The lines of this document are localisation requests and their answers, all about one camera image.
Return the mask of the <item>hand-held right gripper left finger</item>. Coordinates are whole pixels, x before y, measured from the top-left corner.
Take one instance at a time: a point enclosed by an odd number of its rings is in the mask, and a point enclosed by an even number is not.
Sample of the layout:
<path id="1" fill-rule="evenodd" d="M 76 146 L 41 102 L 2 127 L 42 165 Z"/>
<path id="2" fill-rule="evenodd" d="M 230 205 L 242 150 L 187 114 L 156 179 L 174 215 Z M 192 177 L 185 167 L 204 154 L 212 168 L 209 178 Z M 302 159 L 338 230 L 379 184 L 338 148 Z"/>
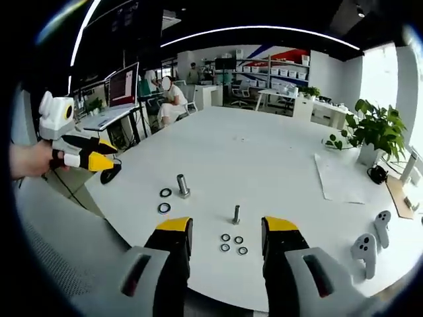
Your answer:
<path id="1" fill-rule="evenodd" d="M 193 220 L 168 219 L 120 264 L 120 316 L 182 316 L 190 277 Z"/>

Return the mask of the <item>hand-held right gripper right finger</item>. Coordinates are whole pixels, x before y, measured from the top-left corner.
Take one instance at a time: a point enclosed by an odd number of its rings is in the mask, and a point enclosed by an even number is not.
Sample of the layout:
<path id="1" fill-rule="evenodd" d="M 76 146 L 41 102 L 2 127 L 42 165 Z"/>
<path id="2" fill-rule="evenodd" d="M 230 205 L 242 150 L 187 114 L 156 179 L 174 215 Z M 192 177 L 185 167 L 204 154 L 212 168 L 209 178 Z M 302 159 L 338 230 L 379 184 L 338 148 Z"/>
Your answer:
<path id="1" fill-rule="evenodd" d="M 333 260 L 311 248 L 297 225 L 265 216 L 262 274 L 270 316 L 334 316 Z"/>

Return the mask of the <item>person's left hand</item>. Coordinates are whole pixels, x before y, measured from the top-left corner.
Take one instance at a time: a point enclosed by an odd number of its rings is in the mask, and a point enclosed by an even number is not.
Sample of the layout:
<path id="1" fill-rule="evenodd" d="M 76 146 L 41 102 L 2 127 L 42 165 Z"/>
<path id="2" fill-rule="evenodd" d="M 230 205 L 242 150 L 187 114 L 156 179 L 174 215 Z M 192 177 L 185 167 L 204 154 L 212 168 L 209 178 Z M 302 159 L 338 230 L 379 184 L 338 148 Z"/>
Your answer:
<path id="1" fill-rule="evenodd" d="M 39 177 L 49 170 L 53 159 L 50 142 L 41 140 L 35 145 L 9 146 L 9 166 L 12 180 L 25 177 Z"/>

